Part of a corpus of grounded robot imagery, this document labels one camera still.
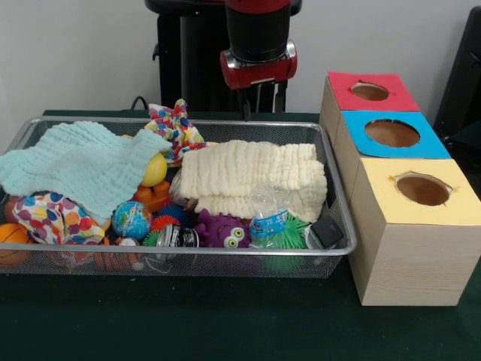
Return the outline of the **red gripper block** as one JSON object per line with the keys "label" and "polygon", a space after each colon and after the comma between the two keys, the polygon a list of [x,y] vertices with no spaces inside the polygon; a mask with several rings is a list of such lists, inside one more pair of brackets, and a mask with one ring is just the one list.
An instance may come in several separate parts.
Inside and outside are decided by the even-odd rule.
{"label": "red gripper block", "polygon": [[228,88],[238,89],[240,115],[244,121],[249,121],[251,118],[247,88],[258,83],[276,83],[274,111],[286,111],[287,80],[294,77],[298,67],[298,55],[295,47],[287,47],[283,56],[271,62],[241,62],[233,56],[230,50],[222,51],[219,61]]}

